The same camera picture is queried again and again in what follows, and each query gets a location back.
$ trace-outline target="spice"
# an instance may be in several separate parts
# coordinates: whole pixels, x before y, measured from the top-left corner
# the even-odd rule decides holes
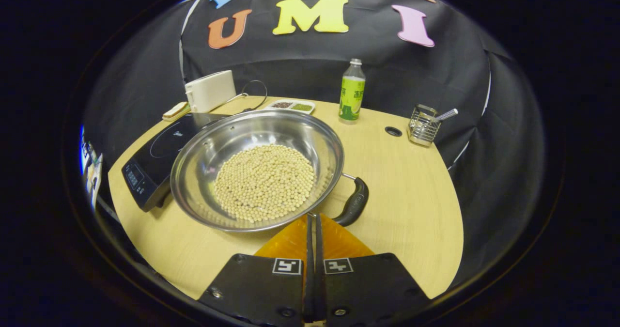
[[[296,104],[291,109],[308,111],[308,110],[312,109],[312,106],[308,106],[307,104]]]
[[[292,102],[280,102],[272,105],[272,108],[288,108]]]

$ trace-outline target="pile of soybeans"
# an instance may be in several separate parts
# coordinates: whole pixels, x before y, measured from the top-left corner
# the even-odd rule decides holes
[[[314,185],[314,169],[297,150],[261,145],[233,155],[215,179],[215,198],[237,219],[276,219],[301,206]]]

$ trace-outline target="pink foam letter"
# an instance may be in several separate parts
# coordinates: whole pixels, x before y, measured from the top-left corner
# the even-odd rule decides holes
[[[434,41],[428,37],[424,27],[425,14],[411,7],[400,5],[392,5],[392,8],[401,14],[403,21],[403,31],[398,33],[399,38],[426,47],[434,46]]]

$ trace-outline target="power cord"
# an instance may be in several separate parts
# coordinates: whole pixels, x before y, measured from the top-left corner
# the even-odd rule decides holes
[[[240,97],[247,97],[247,96],[248,96],[248,93],[246,93],[246,87],[247,87],[249,84],[251,84],[252,82],[260,82],[261,84],[263,84],[263,87],[265,87],[265,97],[263,98],[263,100],[262,100],[262,102],[261,102],[260,104],[258,104],[258,105],[257,105],[257,106],[255,106],[254,108],[246,108],[246,109],[244,109],[243,111],[241,111],[241,113],[245,113],[245,112],[247,112],[247,111],[256,110],[257,108],[259,108],[259,106],[262,106],[262,105],[263,105],[263,103],[265,103],[265,101],[267,100],[267,87],[266,87],[265,83],[264,83],[264,82],[262,82],[261,80],[251,80],[250,82],[248,82],[247,84],[245,84],[245,86],[243,86],[243,89],[241,90],[241,93],[240,93],[240,94],[238,94],[238,95],[234,96],[233,98],[230,98],[229,100],[226,100],[226,102],[224,102],[224,103],[220,104],[219,106],[217,106],[217,107],[215,107],[215,108],[211,109],[210,111],[213,111],[213,110],[215,110],[215,109],[217,109],[217,108],[219,108],[219,107],[223,106],[223,105],[224,105],[224,104],[226,104],[226,103],[232,102],[233,100],[235,100],[235,99],[237,99],[237,98],[240,98]]]
[[[256,110],[257,108],[259,108],[259,106],[262,106],[262,105],[263,105],[263,103],[265,103],[265,101],[267,100],[267,86],[266,86],[266,85],[265,85],[265,83],[264,83],[264,82],[262,82],[261,80],[251,80],[250,82],[248,82],[248,83],[247,83],[247,84],[243,87],[243,89],[241,90],[241,95],[248,95],[248,94],[246,93],[246,87],[247,87],[249,84],[253,83],[253,82],[260,82],[260,83],[263,85],[263,87],[265,87],[265,97],[263,98],[263,100],[262,100],[262,102],[261,102],[260,104],[258,104],[258,105],[257,105],[257,106],[255,106],[254,108],[247,108],[247,109],[244,109],[243,111],[241,111],[242,113],[245,113],[245,112],[247,112],[247,111]]]

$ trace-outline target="stainless steel wok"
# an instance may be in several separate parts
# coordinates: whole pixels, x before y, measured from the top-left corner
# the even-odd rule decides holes
[[[310,197],[294,212],[250,223],[224,211],[215,199],[215,178],[220,168],[239,151],[262,144],[281,144],[301,152],[314,167],[315,184]],[[359,178],[342,173],[344,150],[334,130],[307,114],[288,110],[240,113],[200,131],[181,149],[170,174],[175,201],[190,217],[220,230],[256,232],[289,223],[310,212],[332,191],[339,177],[355,180],[354,194],[334,220],[353,223],[368,201],[368,188]]]

